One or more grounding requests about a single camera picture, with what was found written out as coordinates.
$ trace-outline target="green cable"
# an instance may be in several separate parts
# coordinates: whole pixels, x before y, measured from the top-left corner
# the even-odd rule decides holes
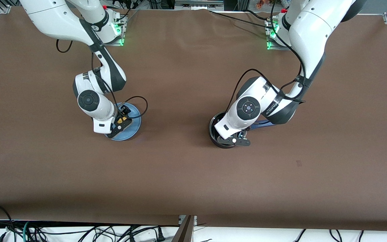
[[[26,242],[26,228],[28,227],[30,221],[25,223],[25,226],[23,226],[23,242]]]

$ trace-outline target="white floor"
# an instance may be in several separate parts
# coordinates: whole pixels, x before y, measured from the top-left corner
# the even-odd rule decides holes
[[[64,233],[73,231],[84,231],[92,227],[60,227],[46,228],[43,231],[49,233]],[[123,233],[127,226],[114,227],[117,234]],[[175,235],[177,227],[166,227],[162,229],[164,237],[171,241],[171,237]],[[5,229],[0,229],[0,236],[5,232]],[[228,228],[228,227],[195,227],[193,233],[193,242],[294,242],[300,229],[257,229],[257,228]],[[358,242],[360,231],[356,230],[340,230],[343,242]],[[69,235],[47,235],[48,242],[77,242],[84,233],[69,234]],[[91,242],[94,232],[90,233],[83,242]],[[153,230],[135,236],[136,242],[152,242],[155,240],[155,232]],[[13,234],[7,233],[4,242],[12,242]],[[17,241],[22,242],[23,239],[17,236]],[[100,236],[96,242],[112,242],[109,237]],[[335,242],[329,235],[328,230],[306,230],[300,242]],[[386,231],[365,231],[361,242],[387,242]]]

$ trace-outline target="power cord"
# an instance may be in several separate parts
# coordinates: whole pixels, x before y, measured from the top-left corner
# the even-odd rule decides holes
[[[243,12],[250,12],[251,14],[253,14],[256,18],[259,18],[261,20],[267,20],[267,18],[262,18],[261,16],[257,15],[255,12],[249,10],[249,9],[245,9],[243,10]]]
[[[66,53],[71,49],[71,45],[73,44],[73,41],[71,40],[70,45],[68,46],[67,50],[60,50],[59,49],[59,39],[56,40],[56,49],[61,53]]]
[[[0,210],[2,210],[2,211],[6,214],[6,216],[7,216],[7,218],[8,218],[8,221],[9,221],[9,224],[10,224],[12,230],[15,231],[15,227],[14,227],[14,225],[13,225],[13,220],[11,219],[10,214],[9,214],[9,213],[7,212],[7,210],[5,210],[5,208],[3,208],[2,206],[0,206]],[[14,242],[16,242],[16,241],[17,241],[17,236],[14,235]]]
[[[329,234],[331,235],[331,237],[336,241],[336,242],[343,242],[343,239],[341,238],[341,234],[338,230],[335,230],[338,234],[338,237],[340,238],[340,240],[338,240],[337,238],[334,237],[334,235],[332,234],[332,230],[329,230]]]
[[[358,242],[361,242],[362,236],[364,235],[364,230],[361,231],[361,234],[359,234]]]
[[[125,13],[125,15],[123,15],[123,16],[120,17],[120,18],[117,18],[116,21],[119,21],[119,20],[125,18],[125,17],[128,15],[129,11],[131,11],[131,8],[128,9],[128,11]]]
[[[210,10],[209,10],[209,12],[211,12],[213,14],[217,14],[217,15],[223,16],[223,17],[232,18],[232,19],[244,22],[244,23],[249,23],[249,24],[252,24],[254,26],[260,26],[260,27],[263,27],[263,28],[266,28],[266,29],[271,29],[270,26],[265,26],[265,25],[260,25],[260,24],[257,24],[257,23],[252,23],[252,22],[249,22],[249,21],[246,21],[246,20],[242,20],[242,19],[239,19],[239,18],[231,17],[231,16],[228,16],[228,15],[224,15],[224,14],[221,14],[221,13],[218,13],[218,12],[213,12],[213,11],[210,11]]]
[[[271,22],[271,26],[272,26],[272,28],[273,28],[273,31],[274,31],[274,33],[275,33],[275,36],[286,46],[286,47],[288,47],[292,52],[293,52],[293,54],[295,54],[295,56],[298,58],[298,60],[300,61],[300,63],[301,63],[301,67],[302,67],[302,71],[303,71],[303,74],[304,74],[304,77],[303,77],[303,82],[301,83],[302,85],[303,85],[303,87],[301,88],[301,91],[300,91],[300,93],[298,94],[298,95],[296,95],[295,96],[295,98],[297,98],[297,97],[299,97],[299,95],[302,93],[302,89],[305,87],[305,78],[307,78],[306,77],[306,72],[305,72],[305,66],[304,66],[304,62],[302,61],[302,59],[301,59],[301,57],[298,55],[298,53],[294,50],[294,49],[292,49],[292,47],[290,47],[284,40],[282,40],[281,38],[280,38],[280,36],[277,34],[277,32],[275,31],[275,27],[274,27],[274,23],[273,23],[273,11],[274,11],[274,7],[275,7],[275,2],[276,1],[274,1],[274,3],[273,3],[273,6],[272,6],[272,8],[271,8],[271,13],[270,13],[270,22]]]
[[[164,237],[164,235],[162,234],[162,228],[161,228],[161,227],[158,227],[158,236],[156,237],[156,241],[157,241],[157,242],[165,241],[165,237]]]
[[[92,67],[92,71],[95,73],[94,68],[93,68],[93,55],[94,55],[94,53],[92,53],[91,67]],[[102,80],[102,81],[103,81],[103,83],[106,85],[107,89],[109,89],[110,93],[112,94],[114,104],[115,104],[116,107],[117,107],[117,112],[118,112],[122,117],[130,118],[130,119],[139,118],[139,117],[143,116],[143,115],[147,112],[147,110],[149,109],[149,103],[147,102],[147,99],[144,98],[144,97],[142,97],[142,96],[140,96],[140,95],[135,95],[135,96],[132,96],[132,97],[128,98],[128,99],[127,99],[126,101],[124,101],[121,105],[125,104],[127,101],[129,101],[129,100],[131,100],[131,99],[133,99],[133,98],[141,98],[141,99],[143,99],[143,100],[146,102],[146,109],[144,110],[143,113],[141,113],[140,115],[135,116],[135,117],[129,117],[129,116],[124,115],[124,114],[119,110],[119,107],[117,106],[117,103],[118,103],[118,102],[116,101],[116,98],[115,98],[115,96],[114,96],[114,93],[113,93],[112,89],[110,88],[110,86],[107,84],[106,81],[104,81],[104,80]]]
[[[249,69],[249,70],[245,71],[245,72],[243,73],[243,75],[241,75],[240,79],[238,80],[237,84],[235,85],[234,92],[232,92],[231,100],[229,101],[228,106],[227,106],[225,112],[228,112],[229,107],[231,106],[232,99],[234,98],[235,92],[236,92],[237,89],[238,89],[238,85],[240,84],[240,82],[241,82],[241,80],[243,79],[244,75],[246,75],[247,72],[250,72],[250,71],[258,72],[259,75],[261,75],[262,78],[265,79],[265,81],[267,82],[267,84],[273,89],[273,91],[274,91],[275,93],[278,94],[277,89],[275,89],[275,87],[273,86],[273,84],[272,84],[272,83],[264,76],[264,74],[262,74],[262,73],[261,73],[260,71],[258,71],[257,69]],[[286,96],[286,95],[283,97],[283,99],[291,100],[291,101],[298,102],[298,103],[305,103],[305,101],[303,101],[303,100],[291,98],[291,97],[288,97],[288,96]]]
[[[7,234],[7,232],[3,233],[3,234],[0,236],[0,242],[3,242],[4,237],[5,237],[6,234]]]
[[[301,237],[302,235],[304,234],[304,232],[306,231],[307,229],[303,229],[300,233],[300,235],[298,236],[298,238],[294,241],[294,242],[299,242],[301,240]]]

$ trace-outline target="black strap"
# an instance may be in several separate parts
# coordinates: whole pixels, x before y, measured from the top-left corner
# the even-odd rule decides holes
[[[289,30],[291,27],[290,23],[288,23],[288,21],[286,20],[286,14],[284,14],[282,17],[282,24],[283,24],[283,27],[287,30]]]
[[[104,12],[105,12],[105,16],[101,21],[99,21],[98,23],[93,23],[93,24],[89,23],[90,26],[92,27],[92,29],[96,32],[101,31],[103,26],[109,22],[109,13],[107,11],[104,11]]]
[[[281,102],[284,96],[285,96],[285,93],[282,90],[280,90],[278,94],[275,96],[274,101],[272,101],[270,105],[265,109],[265,111],[262,112],[262,115],[264,115],[264,117],[267,117],[270,113],[272,113],[278,107],[278,104]]]

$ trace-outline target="brown table surface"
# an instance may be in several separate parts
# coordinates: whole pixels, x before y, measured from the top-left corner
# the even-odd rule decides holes
[[[71,84],[90,70],[88,47],[59,53],[22,8],[0,16],[0,205],[14,219],[176,224],[197,214],[209,226],[387,230],[381,16],[340,24],[293,119],[230,150],[212,144],[208,124],[241,74],[257,68],[281,86],[298,71],[291,52],[267,50],[261,27],[205,10],[140,11],[125,46],[109,51],[128,79],[116,98],[149,101],[123,142],[94,133],[77,106]]]

